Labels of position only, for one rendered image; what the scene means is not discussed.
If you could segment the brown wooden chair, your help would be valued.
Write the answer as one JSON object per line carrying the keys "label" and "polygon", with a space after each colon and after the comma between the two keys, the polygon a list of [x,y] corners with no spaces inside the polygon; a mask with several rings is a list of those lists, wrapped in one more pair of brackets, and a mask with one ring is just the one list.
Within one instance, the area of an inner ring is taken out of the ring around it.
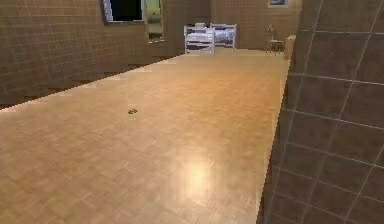
{"label": "brown wooden chair", "polygon": [[276,39],[275,28],[270,24],[267,28],[267,43],[266,43],[266,52],[281,52],[283,47],[283,42]]}

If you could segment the tan wooden cabinet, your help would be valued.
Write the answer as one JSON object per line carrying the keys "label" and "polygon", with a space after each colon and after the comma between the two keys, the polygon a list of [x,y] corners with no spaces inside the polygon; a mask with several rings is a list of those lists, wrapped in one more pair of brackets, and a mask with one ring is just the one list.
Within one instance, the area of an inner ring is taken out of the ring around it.
{"label": "tan wooden cabinet", "polygon": [[285,40],[284,45],[284,58],[286,60],[290,60],[292,56],[292,52],[294,49],[294,42],[295,42],[296,36],[295,35],[289,35]]}

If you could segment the white slatted bed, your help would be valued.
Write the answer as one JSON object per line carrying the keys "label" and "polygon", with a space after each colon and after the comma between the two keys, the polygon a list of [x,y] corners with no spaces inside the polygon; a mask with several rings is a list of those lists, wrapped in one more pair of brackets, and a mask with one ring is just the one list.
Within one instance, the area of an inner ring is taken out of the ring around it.
{"label": "white slatted bed", "polygon": [[186,25],[184,32],[184,53],[215,54],[216,47],[236,48],[237,25],[195,23]]}

